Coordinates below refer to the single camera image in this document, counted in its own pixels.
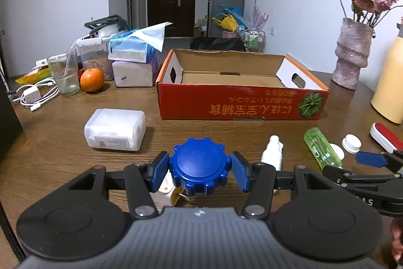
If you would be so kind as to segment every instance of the yellow packet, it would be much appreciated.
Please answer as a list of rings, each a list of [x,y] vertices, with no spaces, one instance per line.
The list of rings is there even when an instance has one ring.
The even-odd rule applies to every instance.
[[[45,68],[43,70],[38,71],[37,73],[33,73],[30,75],[22,76],[15,80],[17,84],[35,84],[36,82],[43,80],[45,78],[49,78],[52,76],[52,73],[49,68]]]

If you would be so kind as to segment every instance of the orange cardboard box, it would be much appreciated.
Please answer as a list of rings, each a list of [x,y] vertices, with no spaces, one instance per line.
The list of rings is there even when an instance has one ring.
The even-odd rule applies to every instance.
[[[162,119],[317,120],[329,89],[289,56],[172,49],[157,78]]]

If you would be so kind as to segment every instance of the blue cap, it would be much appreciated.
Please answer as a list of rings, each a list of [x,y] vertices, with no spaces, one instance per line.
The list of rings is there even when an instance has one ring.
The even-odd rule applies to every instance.
[[[176,145],[169,159],[174,185],[184,188],[188,196],[211,195],[217,186],[225,186],[231,158],[224,150],[223,144],[213,143],[210,138],[189,138],[186,143]]]

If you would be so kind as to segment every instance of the green bottle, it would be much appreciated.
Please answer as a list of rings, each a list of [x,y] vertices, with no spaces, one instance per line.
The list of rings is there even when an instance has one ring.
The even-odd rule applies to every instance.
[[[320,168],[326,165],[342,167],[343,164],[337,154],[330,146],[326,137],[320,132],[319,128],[311,128],[304,133],[304,141],[308,145]]]

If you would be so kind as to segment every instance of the black bag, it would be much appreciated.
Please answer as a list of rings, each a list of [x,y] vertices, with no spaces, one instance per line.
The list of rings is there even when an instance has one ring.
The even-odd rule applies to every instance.
[[[246,51],[240,38],[197,37],[190,43],[190,49],[207,51]]]

